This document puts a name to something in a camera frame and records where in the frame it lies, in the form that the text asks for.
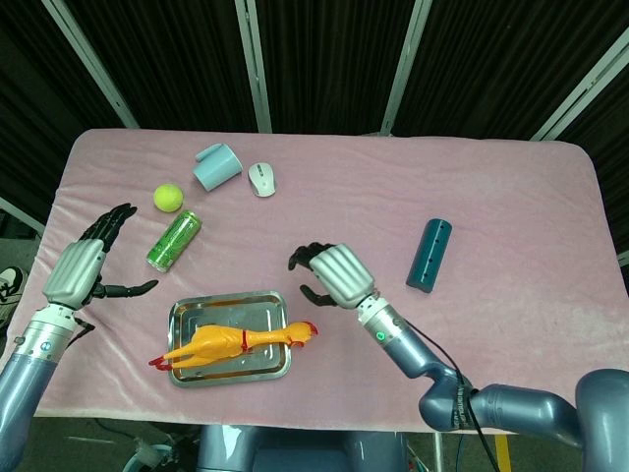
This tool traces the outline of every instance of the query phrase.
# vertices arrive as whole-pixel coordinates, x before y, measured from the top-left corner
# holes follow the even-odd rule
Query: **black curtain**
[[[626,0],[435,0],[393,134],[527,140],[628,26]]]
[[[616,252],[629,251],[629,68],[558,139],[581,146],[592,158]]]
[[[67,4],[142,128],[257,131],[233,1]]]
[[[379,131],[412,0],[257,0],[274,133]]]
[[[120,126],[41,2],[0,2],[0,196],[45,222],[77,136]]]

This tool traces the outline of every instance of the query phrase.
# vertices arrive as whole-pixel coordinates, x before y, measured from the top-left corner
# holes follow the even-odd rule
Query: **metal tray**
[[[187,298],[175,303],[170,310],[168,350],[188,344],[200,326],[225,325],[265,331],[286,327],[286,319],[286,302],[275,291]],[[170,380],[181,387],[264,381],[286,375],[290,367],[288,346],[267,344],[210,366],[173,369]]]

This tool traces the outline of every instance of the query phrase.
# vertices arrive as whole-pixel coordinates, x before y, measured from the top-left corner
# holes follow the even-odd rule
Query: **tray rim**
[[[180,306],[186,303],[198,303],[199,301],[207,301],[207,300],[216,300],[216,301],[237,300],[237,299],[244,299],[244,298],[249,298],[249,297],[268,296],[268,295],[274,296],[275,298],[279,300],[281,311],[283,314],[283,317],[282,317],[283,323],[285,324],[285,326],[283,327],[286,327],[288,325],[288,310],[286,307],[286,300],[284,300],[284,297],[282,297],[282,295],[277,290],[256,290],[252,292],[235,292],[235,293],[226,293],[226,294],[218,294],[218,295],[207,295],[207,296],[202,296],[202,297],[182,298],[181,300],[176,301],[173,304],[173,306],[170,308],[170,312],[168,314],[168,350],[169,351],[172,350],[174,346],[174,342],[175,342],[174,327],[171,327],[171,326],[173,326],[175,318],[177,317],[175,312]],[[168,373],[168,378],[170,379],[173,385],[179,388],[198,388],[198,387],[203,387],[203,386],[241,384],[245,382],[270,381],[270,380],[275,380],[275,379],[281,379],[286,374],[288,374],[288,371],[290,370],[291,364],[292,364],[291,350],[288,348],[286,344],[284,344],[284,355],[286,356],[286,362],[284,363],[284,366],[279,371],[273,372],[273,373],[253,374],[250,376],[206,380],[206,381],[199,381],[198,383],[195,383],[195,382],[190,383],[190,382],[184,382],[177,379],[175,377],[174,371],[170,371]]]

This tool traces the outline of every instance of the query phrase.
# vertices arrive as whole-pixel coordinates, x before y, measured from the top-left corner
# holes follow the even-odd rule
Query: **black cable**
[[[94,421],[100,428],[102,428],[105,431],[108,431],[109,433],[115,433],[116,435],[129,438],[130,440],[134,440],[136,438],[135,436],[132,436],[129,433],[125,433],[124,431],[114,430],[113,428],[109,428],[108,426],[103,425],[98,418],[94,418]]]
[[[459,369],[459,366],[457,366],[456,362],[454,362],[454,359],[452,359],[450,355],[447,352],[445,352],[445,349],[439,346],[439,344],[436,341],[433,341],[429,336],[427,336],[423,331],[421,331],[414,324],[412,324],[408,320],[406,321],[406,323],[412,329],[414,329],[421,337],[423,337],[426,341],[428,341],[430,344],[436,347],[446,357],[446,359],[450,361],[450,364],[452,364],[452,367],[456,371],[456,377],[459,381],[459,384],[463,386],[465,382],[463,380],[463,374],[461,373],[461,369]],[[476,415],[474,414],[474,410],[472,409],[472,402],[470,401],[469,396],[467,397],[467,405],[468,405],[468,410],[470,410],[470,416],[472,417],[472,422],[474,423],[474,428],[476,429],[476,432],[479,434],[481,443],[483,444],[483,447],[485,448],[487,458],[489,459],[489,462],[491,462],[491,466],[493,467],[493,470],[495,472],[500,472],[498,463],[495,461],[495,457],[493,457],[493,453],[491,452],[491,449],[489,448],[489,444],[487,444],[487,440],[485,438],[485,435],[483,434],[483,430],[481,430],[481,425],[479,425],[479,421],[476,419]]]
[[[66,349],[68,349],[75,341],[81,339],[86,334],[94,331],[94,329],[96,328],[96,326],[94,326],[93,324],[90,324],[88,322],[84,322],[83,320],[81,320],[80,318],[77,318],[77,317],[75,317],[75,322],[77,322],[77,325],[81,326],[83,328],[83,330],[70,340],[70,342],[66,346]]]
[[[465,435],[459,435],[459,446],[456,448],[456,472],[461,472],[461,459],[463,458],[463,440]]]

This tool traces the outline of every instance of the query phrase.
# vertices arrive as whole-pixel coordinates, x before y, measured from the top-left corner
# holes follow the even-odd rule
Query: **blue tube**
[[[427,223],[406,279],[408,286],[426,293],[432,291],[451,232],[452,225],[444,219],[432,219]]]

